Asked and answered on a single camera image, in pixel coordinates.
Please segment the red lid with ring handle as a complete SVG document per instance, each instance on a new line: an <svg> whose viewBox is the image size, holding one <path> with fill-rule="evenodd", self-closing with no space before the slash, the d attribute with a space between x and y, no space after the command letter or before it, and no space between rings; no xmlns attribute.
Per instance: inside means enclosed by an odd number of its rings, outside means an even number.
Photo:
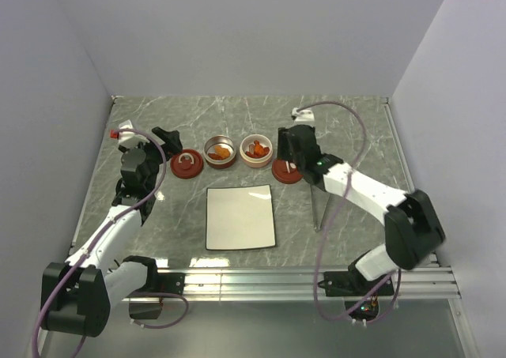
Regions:
<svg viewBox="0 0 506 358"><path fill-rule="evenodd" d="M170 160L172 174L180 179L192 179L203 170L203 158L194 149L184 149Z"/></svg>

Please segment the large orange drumstick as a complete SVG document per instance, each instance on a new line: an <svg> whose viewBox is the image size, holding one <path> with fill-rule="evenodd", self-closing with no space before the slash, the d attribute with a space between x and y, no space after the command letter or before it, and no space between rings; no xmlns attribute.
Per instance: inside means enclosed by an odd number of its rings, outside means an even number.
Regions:
<svg viewBox="0 0 506 358"><path fill-rule="evenodd" d="M268 151L264 146L261 145L260 141L255 140L253 144L253 157L255 159L260 159L264 157Z"/></svg>

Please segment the red lid with white tab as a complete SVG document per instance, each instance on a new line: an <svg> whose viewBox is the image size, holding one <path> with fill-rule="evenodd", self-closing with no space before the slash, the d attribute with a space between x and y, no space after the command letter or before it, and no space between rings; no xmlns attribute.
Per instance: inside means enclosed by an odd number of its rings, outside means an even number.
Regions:
<svg viewBox="0 0 506 358"><path fill-rule="evenodd" d="M303 176L299 173L296 165L286 160L274 160L271 171L273 177L280 183L294 184L302 180Z"/></svg>

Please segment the metal tongs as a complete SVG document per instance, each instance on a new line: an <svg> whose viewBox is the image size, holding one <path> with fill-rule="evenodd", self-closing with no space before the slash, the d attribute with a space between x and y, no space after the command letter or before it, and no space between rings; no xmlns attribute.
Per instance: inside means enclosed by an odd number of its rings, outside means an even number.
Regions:
<svg viewBox="0 0 506 358"><path fill-rule="evenodd" d="M335 207L335 196L316 186L310 186L312 219L315 232L321 232L331 218Z"/></svg>

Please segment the dark red curved sausage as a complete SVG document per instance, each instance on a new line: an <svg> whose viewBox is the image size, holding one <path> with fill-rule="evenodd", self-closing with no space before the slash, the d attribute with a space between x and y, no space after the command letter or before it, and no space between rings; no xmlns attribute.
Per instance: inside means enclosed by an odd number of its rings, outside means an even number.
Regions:
<svg viewBox="0 0 506 358"><path fill-rule="evenodd" d="M212 160L222 160L222 157L216 153L209 153L208 157Z"/></svg>

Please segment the orange fried chicken piece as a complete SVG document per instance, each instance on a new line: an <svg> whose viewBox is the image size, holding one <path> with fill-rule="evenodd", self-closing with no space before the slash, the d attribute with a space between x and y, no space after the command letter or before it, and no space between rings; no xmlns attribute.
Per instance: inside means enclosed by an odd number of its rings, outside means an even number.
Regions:
<svg viewBox="0 0 506 358"><path fill-rule="evenodd" d="M222 146L220 145L220 146L224 149L224 151L223 151L223 152L220 152L220 153L217 153L217 152L215 151L215 147L216 147L216 146L217 146L217 145L215 145L215 146L214 146L214 152L215 152L216 154L220 155L220 156L222 157L222 160L226 160L226 159L228 159L228 158L230 157L231 153L230 153L230 150L229 150L229 149L227 149L227 148L225 148L225 147L222 147Z"/></svg>

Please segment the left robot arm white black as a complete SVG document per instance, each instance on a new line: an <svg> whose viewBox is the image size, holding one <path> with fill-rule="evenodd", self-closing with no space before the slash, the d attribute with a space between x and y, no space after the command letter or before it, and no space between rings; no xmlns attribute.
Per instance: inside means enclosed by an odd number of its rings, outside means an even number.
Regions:
<svg viewBox="0 0 506 358"><path fill-rule="evenodd" d="M65 262L43 272L37 330L96 337L113 307L133 293L151 296L160 285L155 259L124 258L111 266L151 214L167 163L183 151L179 132L155 127L135 130L128 122L111 132L122 152L120 179L108 214L98 229Z"/></svg>

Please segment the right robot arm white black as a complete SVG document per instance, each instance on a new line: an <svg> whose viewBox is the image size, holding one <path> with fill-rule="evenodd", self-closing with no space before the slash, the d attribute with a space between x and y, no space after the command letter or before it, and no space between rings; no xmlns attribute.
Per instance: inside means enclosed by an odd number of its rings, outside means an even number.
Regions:
<svg viewBox="0 0 506 358"><path fill-rule="evenodd" d="M446 240L429 196L389 187L324 154L315 128L295 125L278 130L278 158L296 166L303 179L363 209L384 226L384 243L361 255L348 268L349 287L364 295L376 281L397 269L412 270Z"/></svg>

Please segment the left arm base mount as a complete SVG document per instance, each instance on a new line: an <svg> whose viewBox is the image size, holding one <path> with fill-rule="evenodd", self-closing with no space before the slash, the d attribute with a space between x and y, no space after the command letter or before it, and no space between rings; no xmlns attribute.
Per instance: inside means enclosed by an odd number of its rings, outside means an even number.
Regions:
<svg viewBox="0 0 506 358"><path fill-rule="evenodd" d="M123 263L126 262L141 264L147 269L145 284L139 289L134 290L130 294L130 299L157 298L157 301L147 304L134 303L130 305L130 321L137 326L151 330L165 329L181 322L190 308L188 300L183 296L186 274L181 272L161 272L154 258L131 255L123 259ZM142 320L158 319L164 310L164 301L166 299L176 299L183 302L184 311L181 316L165 325L149 325L142 322Z"/></svg>

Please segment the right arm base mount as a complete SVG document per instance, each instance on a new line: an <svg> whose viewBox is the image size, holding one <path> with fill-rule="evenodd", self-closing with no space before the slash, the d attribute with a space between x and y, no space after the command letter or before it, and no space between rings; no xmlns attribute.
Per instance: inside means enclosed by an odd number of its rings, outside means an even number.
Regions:
<svg viewBox="0 0 506 358"><path fill-rule="evenodd" d="M325 271L318 287L325 291L326 297L363 297L386 277L387 275L383 275L373 281L367 281L354 270Z"/></svg>

